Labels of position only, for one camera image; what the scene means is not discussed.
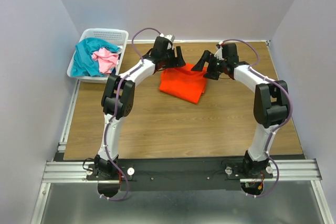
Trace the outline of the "orange t shirt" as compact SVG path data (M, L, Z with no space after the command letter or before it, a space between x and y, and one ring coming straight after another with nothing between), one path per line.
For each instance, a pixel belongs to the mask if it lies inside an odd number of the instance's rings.
M203 77L206 73L192 71L193 65L187 63L183 67L165 69L161 74L159 90L179 99L198 104L201 95L205 93L207 79Z

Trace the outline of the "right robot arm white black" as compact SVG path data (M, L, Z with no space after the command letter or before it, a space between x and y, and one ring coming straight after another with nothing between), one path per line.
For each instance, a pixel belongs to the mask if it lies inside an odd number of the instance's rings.
M220 42L214 54L204 51L192 71L205 69L203 77L211 80L218 80L223 73L253 91L253 114L257 126L253 142L245 153L240 169L246 177L252 178L267 168L275 135L290 120L292 106L287 83L264 76L252 64L241 61L236 42Z

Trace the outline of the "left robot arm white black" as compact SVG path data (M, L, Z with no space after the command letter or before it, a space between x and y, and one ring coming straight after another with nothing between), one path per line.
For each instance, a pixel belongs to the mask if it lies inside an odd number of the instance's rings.
M109 75L101 100L102 142L94 158L95 169L104 179L112 179L118 172L119 138L123 122L133 108L136 86L159 70L185 66L181 48L174 47L174 40L174 35L160 34L136 65L120 75Z

